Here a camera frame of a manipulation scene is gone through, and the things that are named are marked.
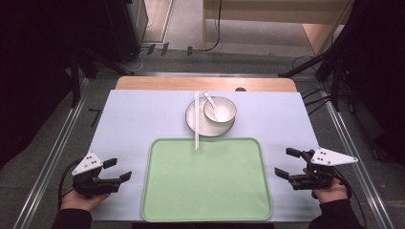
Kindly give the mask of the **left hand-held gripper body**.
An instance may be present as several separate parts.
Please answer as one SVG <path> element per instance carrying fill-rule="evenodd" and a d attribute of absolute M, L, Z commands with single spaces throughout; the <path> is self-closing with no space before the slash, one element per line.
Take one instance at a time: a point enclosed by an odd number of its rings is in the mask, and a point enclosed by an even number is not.
<path fill-rule="evenodd" d="M 73 188 L 85 198 L 116 193 L 120 186 L 119 178 L 102 179 L 99 177 L 103 160 L 95 153 L 88 153 L 72 171 Z"/>

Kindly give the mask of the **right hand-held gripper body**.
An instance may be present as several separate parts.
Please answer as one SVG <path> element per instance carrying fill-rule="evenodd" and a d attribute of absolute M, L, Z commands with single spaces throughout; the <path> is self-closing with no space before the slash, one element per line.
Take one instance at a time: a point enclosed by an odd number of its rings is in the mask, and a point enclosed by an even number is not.
<path fill-rule="evenodd" d="M 311 161 L 306 161 L 307 172 L 303 175 L 289 175 L 288 182 L 294 190 L 314 190 L 329 188 L 337 177 L 334 167 L 352 164 L 358 161 L 357 157 L 347 156 L 332 150 L 318 147 L 313 150 Z"/>

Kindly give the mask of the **person's right hand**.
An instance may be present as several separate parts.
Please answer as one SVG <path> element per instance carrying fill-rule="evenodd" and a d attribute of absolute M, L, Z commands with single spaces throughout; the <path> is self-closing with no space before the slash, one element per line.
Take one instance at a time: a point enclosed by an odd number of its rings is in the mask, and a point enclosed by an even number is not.
<path fill-rule="evenodd" d="M 337 178 L 333 180 L 329 188 L 314 189 L 313 193 L 317 196 L 321 204 L 349 198 L 347 187 Z"/>

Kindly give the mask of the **person's left hand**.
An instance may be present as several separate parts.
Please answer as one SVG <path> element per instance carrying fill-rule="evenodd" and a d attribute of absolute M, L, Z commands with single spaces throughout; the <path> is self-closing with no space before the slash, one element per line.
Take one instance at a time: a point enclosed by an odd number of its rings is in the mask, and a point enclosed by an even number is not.
<path fill-rule="evenodd" d="M 92 198 L 85 198 L 75 189 L 72 189 L 69 193 L 62 197 L 60 210 L 79 209 L 91 212 L 109 196 L 109 194 L 103 194 L 94 196 Z"/>

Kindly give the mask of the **pale blue table sheet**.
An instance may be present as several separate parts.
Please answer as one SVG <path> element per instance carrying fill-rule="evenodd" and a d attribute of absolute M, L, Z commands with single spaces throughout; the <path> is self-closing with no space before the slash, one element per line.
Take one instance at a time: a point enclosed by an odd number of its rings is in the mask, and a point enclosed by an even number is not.
<path fill-rule="evenodd" d="M 236 104 L 233 127 L 221 137 L 250 137 L 262 149 L 272 214 L 266 221 L 310 221 L 319 207 L 308 191 L 295 191 L 275 176 L 281 168 L 292 174 L 305 167 L 301 159 L 288 156 L 286 148 L 308 151 L 318 146 L 301 95 L 298 93 L 226 92 Z M 110 92 L 91 152 L 103 159 L 114 157 L 117 167 L 103 171 L 105 177 L 132 172 L 119 191 L 93 212 L 96 220 L 147 221 L 141 214 L 142 197 L 152 144 L 160 138 L 192 138 L 185 121 L 194 95 L 181 91 L 113 90 Z"/>

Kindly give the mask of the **green plastic tray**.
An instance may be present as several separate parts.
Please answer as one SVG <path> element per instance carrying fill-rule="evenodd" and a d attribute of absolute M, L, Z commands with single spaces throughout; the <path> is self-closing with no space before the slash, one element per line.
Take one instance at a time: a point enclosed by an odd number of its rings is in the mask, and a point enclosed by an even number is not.
<path fill-rule="evenodd" d="M 250 137 L 156 140 L 141 214 L 149 222 L 268 219 L 272 203 L 260 143 Z"/>

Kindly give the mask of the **white bowl with dark rim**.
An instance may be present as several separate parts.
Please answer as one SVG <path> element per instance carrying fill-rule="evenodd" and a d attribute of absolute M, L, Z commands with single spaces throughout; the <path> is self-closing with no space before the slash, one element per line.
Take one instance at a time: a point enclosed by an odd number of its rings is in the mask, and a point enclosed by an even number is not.
<path fill-rule="evenodd" d="M 234 120 L 237 108 L 231 100 L 221 96 L 214 96 L 212 101 L 216 107 L 213 107 L 209 101 L 206 101 L 203 105 L 203 114 L 208 120 L 221 124 Z"/>

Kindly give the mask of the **white plate with dark rim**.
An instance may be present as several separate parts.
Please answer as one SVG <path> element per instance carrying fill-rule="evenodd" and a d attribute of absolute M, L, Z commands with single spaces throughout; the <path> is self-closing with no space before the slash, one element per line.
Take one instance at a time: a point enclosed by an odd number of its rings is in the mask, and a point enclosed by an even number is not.
<path fill-rule="evenodd" d="M 228 98 L 213 96 L 213 101 L 218 107 L 225 107 L 230 112 L 230 120 L 227 122 L 216 122 L 212 120 L 215 115 L 209 101 L 205 97 L 199 98 L 199 135 L 219 136 L 227 133 L 235 122 L 237 109 L 235 104 Z"/>

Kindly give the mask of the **white ceramic spoon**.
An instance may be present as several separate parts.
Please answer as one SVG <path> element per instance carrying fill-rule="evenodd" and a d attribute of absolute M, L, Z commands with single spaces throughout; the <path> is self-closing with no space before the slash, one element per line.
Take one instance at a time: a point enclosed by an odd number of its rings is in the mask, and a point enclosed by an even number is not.
<path fill-rule="evenodd" d="M 211 111 L 206 113 L 205 115 L 213 121 L 223 122 L 224 113 L 222 111 L 222 108 L 215 103 L 214 99 L 208 92 L 204 92 L 203 95 L 206 98 L 207 102 L 209 103 L 209 106 L 211 107 Z"/>

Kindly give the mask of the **black stand legs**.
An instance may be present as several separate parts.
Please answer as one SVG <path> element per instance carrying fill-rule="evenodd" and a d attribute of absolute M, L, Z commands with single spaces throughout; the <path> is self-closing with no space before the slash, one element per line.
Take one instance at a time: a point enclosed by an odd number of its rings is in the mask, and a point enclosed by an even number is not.
<path fill-rule="evenodd" d="M 282 78 L 291 78 L 296 74 L 301 73 L 303 70 L 313 67 L 315 64 L 321 62 L 321 65 L 315 74 L 315 78 L 317 81 L 325 81 L 329 75 L 333 73 L 330 102 L 332 107 L 339 112 L 339 86 L 345 72 L 344 60 L 349 55 L 350 50 L 358 43 L 359 37 L 365 29 L 366 20 L 370 16 L 374 3 L 375 0 L 355 0 L 347 24 L 329 48 L 304 64 L 301 64 L 286 73 L 279 73 L 278 76 Z"/>

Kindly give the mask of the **wooden table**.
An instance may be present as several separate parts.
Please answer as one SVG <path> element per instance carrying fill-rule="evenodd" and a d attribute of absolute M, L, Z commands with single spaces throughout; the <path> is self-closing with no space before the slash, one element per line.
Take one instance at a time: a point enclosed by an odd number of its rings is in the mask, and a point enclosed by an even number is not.
<path fill-rule="evenodd" d="M 116 89 L 201 92 L 297 92 L 294 82 L 287 78 L 204 76 L 123 76 L 117 81 Z"/>

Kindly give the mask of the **dark cabinet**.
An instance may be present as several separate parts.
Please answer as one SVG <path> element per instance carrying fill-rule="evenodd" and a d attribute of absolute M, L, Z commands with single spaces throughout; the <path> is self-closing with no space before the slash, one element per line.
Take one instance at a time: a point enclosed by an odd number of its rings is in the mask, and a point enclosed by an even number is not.
<path fill-rule="evenodd" d="M 114 35 L 113 59 L 126 63 L 140 53 L 149 21 L 144 0 L 104 0 Z"/>

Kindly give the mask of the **light wooden desk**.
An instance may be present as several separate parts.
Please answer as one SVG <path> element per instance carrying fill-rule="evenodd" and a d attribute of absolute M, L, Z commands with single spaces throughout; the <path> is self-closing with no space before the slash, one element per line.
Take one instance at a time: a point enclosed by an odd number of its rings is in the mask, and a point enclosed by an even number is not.
<path fill-rule="evenodd" d="M 202 46 L 206 20 L 259 21 L 302 24 L 315 55 L 331 42 L 350 17 L 355 0 L 202 0 Z"/>

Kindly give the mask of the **aluminium floor rail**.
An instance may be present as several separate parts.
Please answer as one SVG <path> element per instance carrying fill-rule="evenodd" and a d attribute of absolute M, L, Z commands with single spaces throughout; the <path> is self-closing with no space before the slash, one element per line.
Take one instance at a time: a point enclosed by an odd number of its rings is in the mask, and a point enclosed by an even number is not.
<path fill-rule="evenodd" d="M 356 178 L 356 182 L 352 184 L 352 192 L 364 226 L 367 229 L 396 229 L 388 208 L 368 172 L 368 167 L 361 155 L 363 151 L 357 147 L 342 112 L 337 112 L 330 101 L 326 102 L 326 109 L 345 152 L 359 159 L 351 166 Z"/>
<path fill-rule="evenodd" d="M 64 151 L 65 145 L 82 110 L 84 101 L 87 97 L 89 86 L 90 80 L 88 78 L 84 78 L 80 82 L 79 92 L 81 93 L 81 97 L 79 98 L 77 104 L 70 109 L 68 116 L 66 117 L 63 126 L 56 138 L 56 141 L 53 144 L 53 147 L 49 152 L 49 155 L 41 169 L 41 172 L 32 189 L 30 190 L 25 204 L 12 229 L 29 228 L 36 209 L 48 187 L 52 174 L 56 168 L 56 164 Z"/>

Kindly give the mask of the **aluminium cross rail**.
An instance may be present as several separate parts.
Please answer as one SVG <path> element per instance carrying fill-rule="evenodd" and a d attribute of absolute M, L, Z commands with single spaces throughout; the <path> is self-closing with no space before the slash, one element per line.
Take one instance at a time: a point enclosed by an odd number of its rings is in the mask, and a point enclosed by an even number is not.
<path fill-rule="evenodd" d="M 176 76 L 176 77 L 243 77 L 243 78 L 279 78 L 278 74 L 267 73 L 134 73 L 107 74 L 108 76 Z"/>

